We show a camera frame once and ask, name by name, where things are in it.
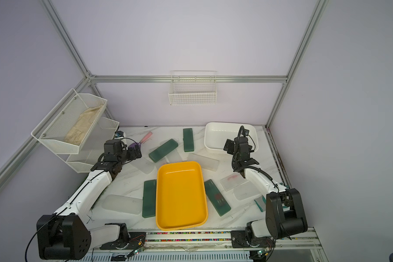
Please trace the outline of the clear pencil case pink pen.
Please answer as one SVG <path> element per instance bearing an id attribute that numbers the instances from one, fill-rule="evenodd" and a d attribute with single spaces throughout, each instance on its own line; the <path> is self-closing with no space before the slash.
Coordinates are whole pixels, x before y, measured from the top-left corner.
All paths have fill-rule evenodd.
<path id="1" fill-rule="evenodd" d="M 247 182 L 246 179 L 244 179 L 239 173 L 233 173 L 220 180 L 220 184 L 225 191 L 230 191 L 245 182 Z"/>

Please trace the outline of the yellow plastic tray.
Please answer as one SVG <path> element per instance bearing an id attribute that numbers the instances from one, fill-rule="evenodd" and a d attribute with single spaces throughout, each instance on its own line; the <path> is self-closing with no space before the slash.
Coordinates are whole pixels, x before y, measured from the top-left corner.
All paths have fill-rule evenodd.
<path id="1" fill-rule="evenodd" d="M 161 166 L 156 188 L 157 227 L 163 231 L 199 227 L 208 216 L 201 165 L 190 161 Z"/>

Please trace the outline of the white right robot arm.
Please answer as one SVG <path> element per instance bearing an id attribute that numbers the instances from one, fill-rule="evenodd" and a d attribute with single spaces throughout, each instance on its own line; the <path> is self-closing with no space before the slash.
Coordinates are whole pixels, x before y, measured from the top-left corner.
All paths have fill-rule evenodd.
<path id="1" fill-rule="evenodd" d="M 228 139 L 224 150 L 232 155 L 233 172 L 239 173 L 253 184 L 265 198 L 265 218 L 252 221 L 246 226 L 246 241 L 249 245 L 257 245 L 267 238 L 290 239 L 293 235 L 307 232 L 309 226 L 300 192 L 279 184 L 258 167 L 259 162 L 251 157 L 254 150 L 246 136 Z"/>

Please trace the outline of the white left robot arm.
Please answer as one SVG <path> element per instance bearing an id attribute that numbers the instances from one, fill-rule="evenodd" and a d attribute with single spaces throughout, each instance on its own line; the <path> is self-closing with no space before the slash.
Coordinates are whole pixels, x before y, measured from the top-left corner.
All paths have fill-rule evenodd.
<path id="1" fill-rule="evenodd" d="M 131 237 L 124 223 L 109 223 L 89 230 L 82 217 L 87 215 L 122 167 L 141 157 L 140 146 L 127 146 L 124 138 L 105 142 L 104 152 L 83 184 L 53 214 L 38 219 L 35 237 L 40 259 L 80 260 L 90 249 L 108 243 L 117 246 L 129 244 Z"/>

